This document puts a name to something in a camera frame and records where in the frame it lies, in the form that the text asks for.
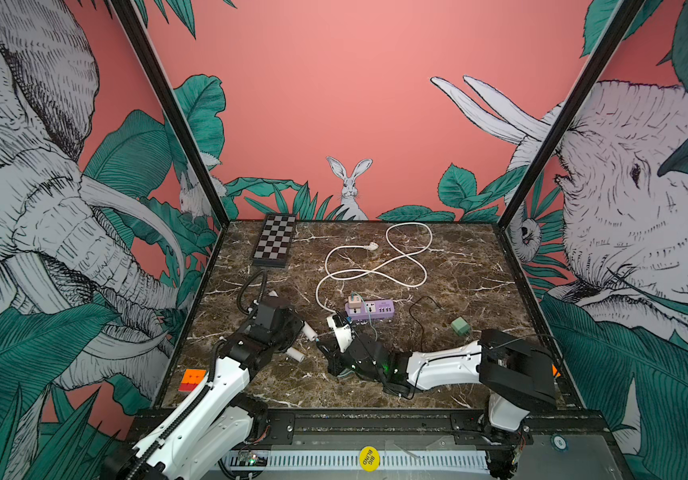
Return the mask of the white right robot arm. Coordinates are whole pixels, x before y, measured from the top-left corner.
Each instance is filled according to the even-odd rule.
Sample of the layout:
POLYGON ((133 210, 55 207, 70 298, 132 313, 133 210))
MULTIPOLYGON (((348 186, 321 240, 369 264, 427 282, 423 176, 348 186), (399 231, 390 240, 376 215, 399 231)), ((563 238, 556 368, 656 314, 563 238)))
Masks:
POLYGON ((503 331, 487 329, 476 341, 442 351, 392 352, 347 326, 316 346, 331 375, 351 371, 405 399, 445 385, 483 385, 490 390, 485 428, 516 432, 529 414, 557 408, 550 351, 503 331))

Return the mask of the black white chessboard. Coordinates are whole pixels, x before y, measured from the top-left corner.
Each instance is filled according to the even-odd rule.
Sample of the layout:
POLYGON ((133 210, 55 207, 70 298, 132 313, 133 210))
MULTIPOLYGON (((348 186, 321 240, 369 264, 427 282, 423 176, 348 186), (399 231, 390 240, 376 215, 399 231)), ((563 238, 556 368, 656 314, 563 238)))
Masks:
POLYGON ((290 214, 268 214, 256 242, 252 264, 265 268, 284 268, 295 236, 297 217, 290 214))

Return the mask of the colourful Rubik's cube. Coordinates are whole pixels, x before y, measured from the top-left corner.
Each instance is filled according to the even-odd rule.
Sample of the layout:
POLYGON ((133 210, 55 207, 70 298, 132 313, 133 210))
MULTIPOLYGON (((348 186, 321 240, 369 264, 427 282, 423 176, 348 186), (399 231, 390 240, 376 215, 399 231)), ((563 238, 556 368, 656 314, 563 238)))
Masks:
POLYGON ((178 391, 183 393, 193 392, 206 376, 207 371, 204 369, 186 369, 180 381, 178 391))

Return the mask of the black enclosure corner post right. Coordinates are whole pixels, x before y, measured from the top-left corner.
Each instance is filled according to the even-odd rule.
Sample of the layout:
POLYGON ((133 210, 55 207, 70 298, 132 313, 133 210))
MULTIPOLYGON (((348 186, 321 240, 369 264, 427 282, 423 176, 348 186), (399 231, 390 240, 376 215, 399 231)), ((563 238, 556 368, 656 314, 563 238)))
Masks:
POLYGON ((504 230, 511 224, 518 208, 525 202, 527 194, 547 162, 552 158, 559 141, 567 132, 571 122, 583 108, 592 88, 622 43, 624 36, 644 4, 644 0, 624 0, 613 11, 613 15, 608 21, 570 95, 567 97, 562 110, 542 142, 537 155, 524 175, 512 200, 507 205, 504 214, 500 217, 497 223, 499 230, 504 230))

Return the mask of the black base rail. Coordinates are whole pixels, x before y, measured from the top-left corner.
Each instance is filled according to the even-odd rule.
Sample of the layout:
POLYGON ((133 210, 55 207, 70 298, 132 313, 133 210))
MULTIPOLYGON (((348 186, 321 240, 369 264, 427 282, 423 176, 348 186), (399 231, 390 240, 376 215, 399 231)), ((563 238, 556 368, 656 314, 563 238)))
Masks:
POLYGON ((291 446, 304 437, 334 441, 409 438, 449 439, 454 445, 501 450, 533 442, 558 417, 556 411, 532 413, 519 433, 486 431, 480 409, 270 409, 268 433, 260 447, 291 446))

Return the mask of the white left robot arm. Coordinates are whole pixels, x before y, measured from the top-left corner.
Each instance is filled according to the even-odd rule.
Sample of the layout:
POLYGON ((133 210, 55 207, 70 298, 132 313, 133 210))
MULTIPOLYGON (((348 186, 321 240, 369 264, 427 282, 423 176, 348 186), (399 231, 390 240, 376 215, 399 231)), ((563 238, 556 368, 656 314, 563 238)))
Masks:
POLYGON ((205 378, 132 447, 104 460, 101 479, 201 479, 240 443, 261 438, 267 406, 243 391, 277 352, 292 347, 305 321, 280 297, 261 300, 214 350, 205 378))

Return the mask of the pink USB charger cube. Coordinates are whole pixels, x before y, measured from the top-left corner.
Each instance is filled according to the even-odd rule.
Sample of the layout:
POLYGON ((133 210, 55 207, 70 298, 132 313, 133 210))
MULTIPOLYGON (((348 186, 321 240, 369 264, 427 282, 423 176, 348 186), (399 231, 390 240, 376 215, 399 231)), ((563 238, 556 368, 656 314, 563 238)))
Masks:
POLYGON ((349 297, 348 305, 351 309, 361 308, 363 304, 363 299, 359 294, 353 293, 349 297))

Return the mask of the black enclosure corner post left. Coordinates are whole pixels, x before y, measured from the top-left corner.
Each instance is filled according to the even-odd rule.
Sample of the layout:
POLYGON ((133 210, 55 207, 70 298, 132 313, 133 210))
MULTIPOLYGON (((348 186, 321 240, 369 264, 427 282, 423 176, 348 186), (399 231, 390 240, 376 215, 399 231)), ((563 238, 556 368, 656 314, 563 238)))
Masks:
POLYGON ((230 224, 229 216, 213 186, 212 177, 206 169, 197 142, 183 115, 177 97, 146 32, 146 28, 142 24, 137 6, 133 1, 125 0, 112 0, 111 5, 163 108, 174 136, 181 145, 189 165, 193 168, 204 190, 219 226, 222 229, 228 227, 230 224))

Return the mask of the black enclosure corner post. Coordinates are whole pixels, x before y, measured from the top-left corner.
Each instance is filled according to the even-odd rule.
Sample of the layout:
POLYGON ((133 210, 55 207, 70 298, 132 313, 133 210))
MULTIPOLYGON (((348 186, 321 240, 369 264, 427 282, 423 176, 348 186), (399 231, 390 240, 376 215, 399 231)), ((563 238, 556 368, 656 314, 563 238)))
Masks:
POLYGON ((499 230, 504 230, 511 224, 518 208, 525 202, 527 194, 547 162, 552 158, 559 141, 567 132, 571 122, 583 108, 592 88, 622 43, 624 36, 644 4, 644 0, 624 0, 613 11, 613 15, 608 21, 570 95, 567 97, 562 110, 542 142, 537 155, 524 175, 512 200, 507 205, 504 214, 500 217, 497 223, 499 230))
POLYGON ((111 5, 163 108, 174 136, 181 145, 189 165, 193 168, 204 190, 219 226, 222 229, 228 227, 230 224, 229 216, 213 186, 212 177, 206 169, 197 142, 183 115, 177 97, 146 32, 146 28, 142 24, 137 6, 133 1, 125 0, 112 0, 111 5))

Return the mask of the yellow round sticker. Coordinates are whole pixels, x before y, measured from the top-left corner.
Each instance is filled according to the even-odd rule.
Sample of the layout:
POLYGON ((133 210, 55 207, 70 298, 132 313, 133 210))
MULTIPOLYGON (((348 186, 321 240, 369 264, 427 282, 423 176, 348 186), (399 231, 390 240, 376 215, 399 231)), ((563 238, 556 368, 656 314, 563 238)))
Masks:
POLYGON ((359 465, 366 472, 374 472, 381 465, 381 455, 377 448, 366 446, 360 451, 359 465))

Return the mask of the green cube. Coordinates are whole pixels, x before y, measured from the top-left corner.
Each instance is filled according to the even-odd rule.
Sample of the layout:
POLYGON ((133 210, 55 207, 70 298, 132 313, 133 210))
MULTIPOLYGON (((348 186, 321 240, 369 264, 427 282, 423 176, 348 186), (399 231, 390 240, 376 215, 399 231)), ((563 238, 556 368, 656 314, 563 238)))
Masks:
POLYGON ((455 334, 460 337, 467 336, 472 332, 471 325, 463 317, 457 317, 454 319, 451 322, 451 328, 455 334))

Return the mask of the purple power strip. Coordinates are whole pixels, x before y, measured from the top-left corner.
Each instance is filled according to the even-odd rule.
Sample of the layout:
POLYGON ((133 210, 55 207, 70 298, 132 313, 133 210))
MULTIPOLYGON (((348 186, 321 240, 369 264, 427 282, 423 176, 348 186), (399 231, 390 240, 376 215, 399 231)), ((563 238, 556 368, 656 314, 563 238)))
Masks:
POLYGON ((371 300, 345 304, 347 316, 356 322, 369 320, 386 320, 395 316, 396 308, 392 300, 371 300))

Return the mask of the white electric toothbrush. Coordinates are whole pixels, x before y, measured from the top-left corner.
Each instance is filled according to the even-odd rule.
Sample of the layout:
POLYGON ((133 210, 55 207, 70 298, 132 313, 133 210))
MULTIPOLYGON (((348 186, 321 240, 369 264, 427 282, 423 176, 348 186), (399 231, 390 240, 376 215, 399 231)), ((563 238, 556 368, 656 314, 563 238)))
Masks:
POLYGON ((302 328, 302 333, 305 335, 305 337, 309 341, 312 341, 312 342, 317 341, 319 338, 318 333, 308 323, 304 323, 304 326, 302 328))
POLYGON ((305 355, 304 353, 302 353, 301 351, 299 351, 299 350, 297 350, 297 349, 295 349, 295 348, 288 348, 288 349, 285 351, 285 354, 286 354, 289 358, 291 358, 291 359, 293 359, 293 360, 295 360, 295 361, 297 361, 297 362, 303 362, 304 359, 305 359, 305 357, 306 357, 306 355, 305 355))

